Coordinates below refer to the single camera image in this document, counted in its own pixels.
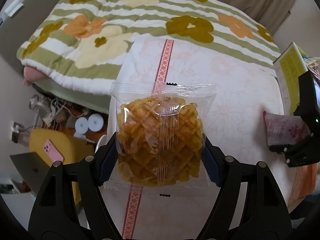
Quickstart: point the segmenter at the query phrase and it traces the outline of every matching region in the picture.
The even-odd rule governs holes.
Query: waffle
[[[121,105],[118,172],[147,187],[174,185],[199,176],[202,121],[196,104],[182,98],[144,98]]]

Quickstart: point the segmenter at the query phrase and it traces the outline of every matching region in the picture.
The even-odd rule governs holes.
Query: gray laptop
[[[35,152],[10,155],[10,158],[23,180],[36,196],[50,167]]]

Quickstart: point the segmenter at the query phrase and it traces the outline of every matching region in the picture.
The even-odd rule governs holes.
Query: striped floral blanket
[[[280,55],[263,26],[216,0],[60,0],[17,57],[65,88],[109,94],[141,35],[189,41],[265,71]]]

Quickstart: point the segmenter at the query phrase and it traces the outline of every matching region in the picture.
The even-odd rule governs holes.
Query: red patterned stripe
[[[162,50],[156,79],[155,79],[155,86],[153,88],[152,93],[156,92],[156,84],[157,83],[164,83],[167,79],[170,59],[171,59],[171,53],[173,49],[173,40],[166,40],[164,43],[164,47]],[[124,224],[122,229],[122,238],[123,239],[132,239],[134,227],[136,225],[136,220],[138,216],[141,196],[142,196],[142,189],[137,191],[132,191],[132,187],[130,188],[130,193],[128,196],[128,203],[127,208],[125,211],[124,216]]]

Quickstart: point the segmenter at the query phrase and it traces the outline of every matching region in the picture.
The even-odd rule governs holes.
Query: device screen
[[[320,86],[315,79],[313,79],[313,83],[315,84],[317,103],[318,103],[318,107],[320,108]]]

